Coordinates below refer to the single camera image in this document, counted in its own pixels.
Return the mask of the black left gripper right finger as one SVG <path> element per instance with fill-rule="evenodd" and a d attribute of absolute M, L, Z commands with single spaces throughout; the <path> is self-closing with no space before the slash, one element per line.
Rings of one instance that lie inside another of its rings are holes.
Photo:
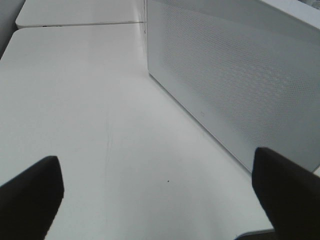
<path fill-rule="evenodd" d="M 280 240 L 320 238 L 320 178 L 267 147 L 254 153 L 252 187 Z"/>

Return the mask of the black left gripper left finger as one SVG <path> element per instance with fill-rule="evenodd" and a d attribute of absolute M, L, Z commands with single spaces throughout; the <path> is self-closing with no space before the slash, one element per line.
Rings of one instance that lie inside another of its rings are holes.
<path fill-rule="evenodd" d="M 57 156 L 47 156 L 0 187 L 0 238 L 45 239 L 64 197 Z"/>

